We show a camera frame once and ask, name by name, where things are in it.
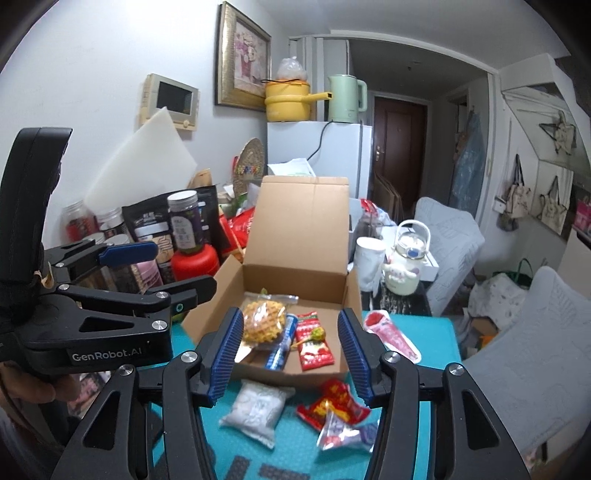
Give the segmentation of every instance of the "black handle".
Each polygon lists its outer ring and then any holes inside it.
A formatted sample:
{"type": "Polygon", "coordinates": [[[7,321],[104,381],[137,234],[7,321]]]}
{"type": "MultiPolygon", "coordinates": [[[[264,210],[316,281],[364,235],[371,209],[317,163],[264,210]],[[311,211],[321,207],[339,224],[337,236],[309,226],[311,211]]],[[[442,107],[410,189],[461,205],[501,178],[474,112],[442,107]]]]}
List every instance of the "black handle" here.
{"type": "Polygon", "coordinates": [[[41,267],[47,203],[60,177],[70,128],[24,128],[10,151],[0,184],[0,307],[22,319],[33,311],[33,275],[41,267]]]}

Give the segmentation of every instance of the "hanging bag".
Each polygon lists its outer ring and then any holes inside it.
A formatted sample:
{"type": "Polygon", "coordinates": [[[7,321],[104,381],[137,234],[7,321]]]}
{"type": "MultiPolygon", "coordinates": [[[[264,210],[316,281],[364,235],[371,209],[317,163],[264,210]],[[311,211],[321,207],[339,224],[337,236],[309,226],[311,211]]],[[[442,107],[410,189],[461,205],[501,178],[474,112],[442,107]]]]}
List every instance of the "hanging bag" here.
{"type": "Polygon", "coordinates": [[[540,203],[542,211],[538,215],[538,220],[560,235],[566,219],[567,208],[560,203],[558,176],[554,176],[548,195],[540,195],[540,203]]]}
{"type": "Polygon", "coordinates": [[[528,215],[534,192],[531,191],[531,188],[525,186],[519,155],[515,156],[513,184],[509,187],[506,198],[505,213],[509,218],[522,218],[528,215]]]}

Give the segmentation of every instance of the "red wrapper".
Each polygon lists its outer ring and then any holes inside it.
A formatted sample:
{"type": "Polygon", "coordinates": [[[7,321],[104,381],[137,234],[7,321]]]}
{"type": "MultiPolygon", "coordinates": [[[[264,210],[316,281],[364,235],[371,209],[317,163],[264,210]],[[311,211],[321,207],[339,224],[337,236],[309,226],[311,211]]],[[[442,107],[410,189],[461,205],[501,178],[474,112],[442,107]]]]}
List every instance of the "red wrapper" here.
{"type": "Polygon", "coordinates": [[[369,408],[355,401],[347,384],[332,378],[322,385],[322,397],[308,408],[299,405],[295,414],[320,431],[326,422],[326,414],[329,410],[349,425],[364,421],[370,413],[369,408]]]}
{"type": "Polygon", "coordinates": [[[251,232],[252,217],[255,214],[255,208],[244,210],[240,215],[228,220],[228,225],[236,235],[236,239],[242,248],[246,248],[248,243],[248,234],[251,232]]]}
{"type": "MultiPolygon", "coordinates": [[[[295,329],[295,341],[301,342],[310,337],[312,330],[320,327],[318,314],[310,312],[306,315],[298,315],[298,324],[295,329]]],[[[335,358],[330,351],[326,340],[322,342],[315,342],[313,340],[304,342],[298,345],[300,352],[300,363],[303,371],[312,370],[313,368],[325,367],[326,365],[333,365],[335,358]]]]}

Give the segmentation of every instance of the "human hand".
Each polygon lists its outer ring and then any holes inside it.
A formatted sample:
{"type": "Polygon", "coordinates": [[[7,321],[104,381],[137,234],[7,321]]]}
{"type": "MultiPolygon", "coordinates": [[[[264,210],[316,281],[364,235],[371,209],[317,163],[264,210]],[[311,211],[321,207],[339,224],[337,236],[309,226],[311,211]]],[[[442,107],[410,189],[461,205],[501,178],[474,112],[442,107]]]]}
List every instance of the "human hand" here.
{"type": "MultiPolygon", "coordinates": [[[[80,393],[80,382],[71,375],[64,375],[53,383],[47,383],[23,372],[9,362],[0,362],[0,374],[8,395],[29,403],[49,403],[53,400],[72,401],[80,393]]],[[[0,405],[6,400],[0,391],[0,405]]]]}

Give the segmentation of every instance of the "white teapot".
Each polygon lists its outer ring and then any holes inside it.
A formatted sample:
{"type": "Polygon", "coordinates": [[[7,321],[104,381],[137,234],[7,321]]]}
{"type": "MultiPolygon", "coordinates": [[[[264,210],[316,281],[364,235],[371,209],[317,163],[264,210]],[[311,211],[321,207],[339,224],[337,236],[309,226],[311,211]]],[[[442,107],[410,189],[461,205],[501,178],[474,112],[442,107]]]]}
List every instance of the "white teapot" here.
{"type": "Polygon", "coordinates": [[[412,295],[416,291],[430,244],[431,232],[424,223],[405,220],[398,225],[392,254],[388,257],[388,263],[382,266],[388,290],[401,296],[412,295]],[[401,227],[410,224],[419,225],[425,234],[418,233],[416,229],[402,232],[401,227]]]}

